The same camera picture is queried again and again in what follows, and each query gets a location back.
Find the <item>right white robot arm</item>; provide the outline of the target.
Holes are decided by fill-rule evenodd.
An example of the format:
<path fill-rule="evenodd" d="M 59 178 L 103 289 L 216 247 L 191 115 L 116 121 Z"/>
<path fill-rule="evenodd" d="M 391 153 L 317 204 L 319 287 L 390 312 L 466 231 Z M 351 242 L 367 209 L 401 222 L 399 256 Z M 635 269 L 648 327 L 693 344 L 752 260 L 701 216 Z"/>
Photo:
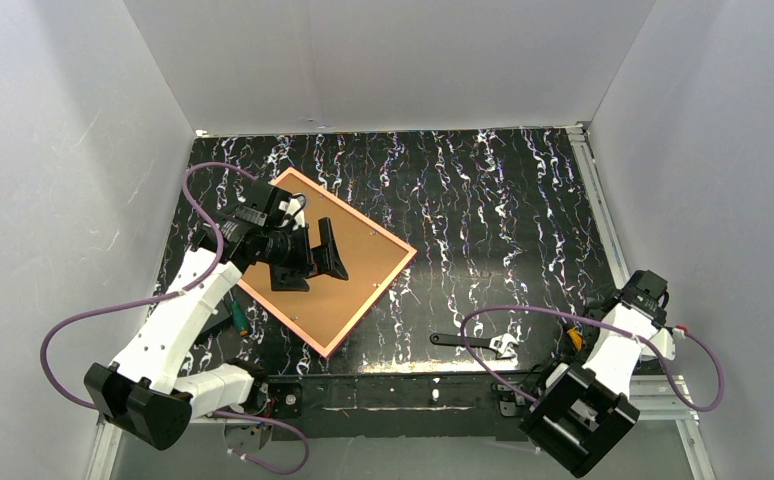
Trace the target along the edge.
<path fill-rule="evenodd" d="M 585 309 L 587 318 L 614 329 L 600 331 L 585 361 L 561 363 L 542 381 L 520 429 L 573 477 L 589 473 L 637 423 L 630 383 L 640 360 L 675 358 L 668 300 L 664 278 L 635 271 L 621 289 Z"/>

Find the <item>pink photo frame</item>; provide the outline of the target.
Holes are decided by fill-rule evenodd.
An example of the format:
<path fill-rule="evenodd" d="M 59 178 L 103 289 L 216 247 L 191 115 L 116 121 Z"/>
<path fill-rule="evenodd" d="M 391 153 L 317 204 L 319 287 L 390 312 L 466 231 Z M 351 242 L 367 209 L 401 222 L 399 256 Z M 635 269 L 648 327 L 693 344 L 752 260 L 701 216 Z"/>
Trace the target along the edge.
<path fill-rule="evenodd" d="M 416 255 L 416 249 L 290 167 L 271 183 L 308 199 L 304 209 L 313 246 L 320 243 L 318 220 L 331 220 L 339 256 L 349 279 L 319 276 L 308 281 L 308 292 L 275 292 L 269 269 L 257 264 L 247 270 L 239 288 L 312 347 L 330 357 L 362 317 L 389 289 Z"/>

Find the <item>orange handled screwdriver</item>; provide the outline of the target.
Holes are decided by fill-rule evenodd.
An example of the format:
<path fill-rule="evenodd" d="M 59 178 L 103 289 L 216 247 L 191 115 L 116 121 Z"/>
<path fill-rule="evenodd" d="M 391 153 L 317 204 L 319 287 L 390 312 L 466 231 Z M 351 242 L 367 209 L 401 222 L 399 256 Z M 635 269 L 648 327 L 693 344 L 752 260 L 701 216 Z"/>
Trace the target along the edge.
<path fill-rule="evenodd" d="M 566 325 L 564 327 L 564 333 L 570 340 L 575 352 L 581 352 L 584 350 L 586 341 L 583 328 L 579 325 Z"/>

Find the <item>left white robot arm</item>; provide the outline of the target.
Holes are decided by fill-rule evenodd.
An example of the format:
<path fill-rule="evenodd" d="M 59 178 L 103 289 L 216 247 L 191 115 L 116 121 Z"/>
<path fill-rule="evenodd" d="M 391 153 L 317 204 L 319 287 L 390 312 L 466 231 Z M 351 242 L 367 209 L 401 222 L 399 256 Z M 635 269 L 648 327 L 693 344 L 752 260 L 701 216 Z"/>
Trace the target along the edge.
<path fill-rule="evenodd" d="M 218 304 L 245 271 L 263 263 L 275 291 L 306 292 L 308 279 L 327 275 L 346 281 L 332 223 L 318 221 L 312 246 L 305 195 L 263 181 L 247 198 L 205 214 L 205 230 L 182 261 L 176 279 L 139 332 L 109 365 L 93 364 L 84 384 L 105 420 L 157 450 L 166 450 L 191 421 L 249 401 L 262 378 L 242 360 L 181 378 L 180 371 Z"/>

